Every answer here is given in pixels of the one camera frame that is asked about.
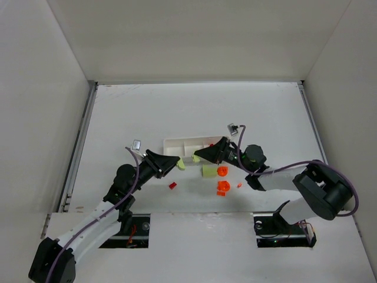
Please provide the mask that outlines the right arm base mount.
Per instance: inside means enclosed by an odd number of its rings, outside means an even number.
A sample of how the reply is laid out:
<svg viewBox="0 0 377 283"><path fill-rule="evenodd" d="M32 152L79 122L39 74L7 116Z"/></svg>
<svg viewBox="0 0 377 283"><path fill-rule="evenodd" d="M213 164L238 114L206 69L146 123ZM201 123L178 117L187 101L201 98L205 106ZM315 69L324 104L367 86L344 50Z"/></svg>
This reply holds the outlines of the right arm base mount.
<svg viewBox="0 0 377 283"><path fill-rule="evenodd" d="M315 230L306 220L288 224L280 215L289 203L286 201L275 211L253 214L253 229L258 248L313 248L317 243Z"/></svg>

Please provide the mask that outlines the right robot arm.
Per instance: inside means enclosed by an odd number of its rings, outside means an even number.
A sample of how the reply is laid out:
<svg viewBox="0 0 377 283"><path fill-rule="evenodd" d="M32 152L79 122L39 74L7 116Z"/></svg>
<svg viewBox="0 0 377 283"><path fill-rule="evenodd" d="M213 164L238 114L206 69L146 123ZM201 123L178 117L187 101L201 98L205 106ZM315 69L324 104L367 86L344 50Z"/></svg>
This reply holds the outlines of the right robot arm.
<svg viewBox="0 0 377 283"><path fill-rule="evenodd" d="M194 154L210 163L226 162L244 170L247 173L245 180L253 190L299 192L302 196L300 199L288 200L274 211L274 218L282 223L294 224L315 216L331 221L335 217L352 216L359 207L357 192L350 181L319 160L269 169L260 146L251 144L241 151L227 137ZM355 200L354 208L342 214L341 211L351 199Z"/></svg>

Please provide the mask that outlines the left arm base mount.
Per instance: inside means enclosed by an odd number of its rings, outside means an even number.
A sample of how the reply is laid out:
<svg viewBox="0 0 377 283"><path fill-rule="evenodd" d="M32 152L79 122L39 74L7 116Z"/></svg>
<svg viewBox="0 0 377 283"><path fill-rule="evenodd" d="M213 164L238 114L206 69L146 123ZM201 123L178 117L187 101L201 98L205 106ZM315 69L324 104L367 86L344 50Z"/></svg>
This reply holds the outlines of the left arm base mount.
<svg viewBox="0 0 377 283"><path fill-rule="evenodd" d="M150 233L150 214L135 214L128 224L106 240L101 249L144 249L148 248Z"/></svg>

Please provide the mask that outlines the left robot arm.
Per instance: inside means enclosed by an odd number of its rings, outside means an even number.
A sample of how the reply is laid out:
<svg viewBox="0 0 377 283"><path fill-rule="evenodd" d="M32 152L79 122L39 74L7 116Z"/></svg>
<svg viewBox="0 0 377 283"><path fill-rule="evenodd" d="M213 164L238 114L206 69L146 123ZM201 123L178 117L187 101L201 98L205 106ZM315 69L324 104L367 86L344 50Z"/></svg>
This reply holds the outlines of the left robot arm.
<svg viewBox="0 0 377 283"><path fill-rule="evenodd" d="M132 223L136 190L152 178L166 176L180 161L147 150L140 161L117 169L109 191L98 206L63 235L41 241L28 277L32 282L74 282L80 260Z"/></svg>

